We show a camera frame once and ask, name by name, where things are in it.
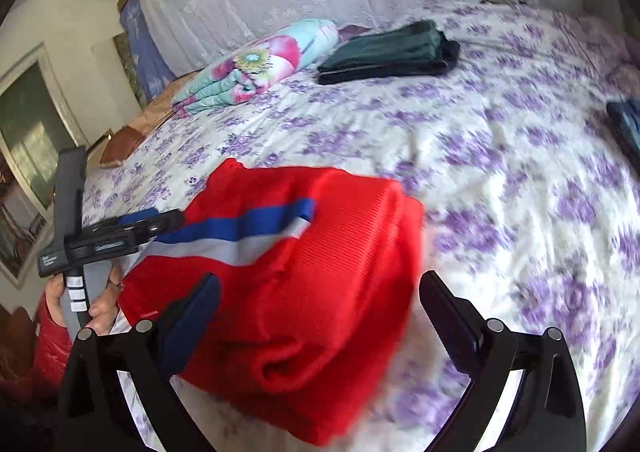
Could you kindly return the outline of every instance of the floral blanket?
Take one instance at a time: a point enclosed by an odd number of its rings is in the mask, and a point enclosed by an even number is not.
[[[640,94],[637,47],[600,20],[527,7],[429,6],[389,27],[420,18],[462,44],[457,70],[323,87],[311,67],[248,103],[171,119],[123,167],[88,180],[84,221],[185,207],[230,156],[395,178],[424,203],[434,267],[454,294],[514,331],[564,332],[588,449],[599,450],[640,390],[640,187],[604,116],[607,100]],[[121,318],[115,331],[127,327]],[[161,450],[122,381],[146,443]],[[219,450],[311,450],[174,386]],[[379,393],[331,449],[421,452],[465,386],[416,302]]]

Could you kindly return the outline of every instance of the blue stripe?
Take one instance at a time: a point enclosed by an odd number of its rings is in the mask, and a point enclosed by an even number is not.
[[[237,218],[211,218],[194,223],[156,238],[170,245],[198,239],[239,241],[251,236],[268,236],[282,232],[296,218],[309,222],[313,218],[316,201],[305,198],[281,206],[254,208]]]

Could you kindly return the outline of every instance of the white label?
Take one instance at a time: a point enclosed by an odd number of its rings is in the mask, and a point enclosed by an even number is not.
[[[82,302],[72,302],[71,303],[71,311],[73,312],[78,312],[78,311],[87,311],[86,308],[86,302],[82,301]]]
[[[84,288],[82,289],[69,289],[69,298],[72,301],[84,301],[86,297],[84,296]]]
[[[84,278],[82,277],[67,277],[66,278],[66,287],[67,288],[82,288],[84,286]]]

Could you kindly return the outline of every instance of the green glass pane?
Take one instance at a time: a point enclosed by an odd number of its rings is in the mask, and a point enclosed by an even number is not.
[[[74,147],[42,77],[33,64],[0,96],[0,131],[20,173],[49,207],[58,153]]]

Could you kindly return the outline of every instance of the red sleeve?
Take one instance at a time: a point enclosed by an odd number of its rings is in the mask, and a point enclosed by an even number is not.
[[[71,352],[71,339],[66,328],[53,322],[44,295],[38,306],[38,321],[40,335],[33,359],[33,386],[37,394],[47,396],[60,389]]]

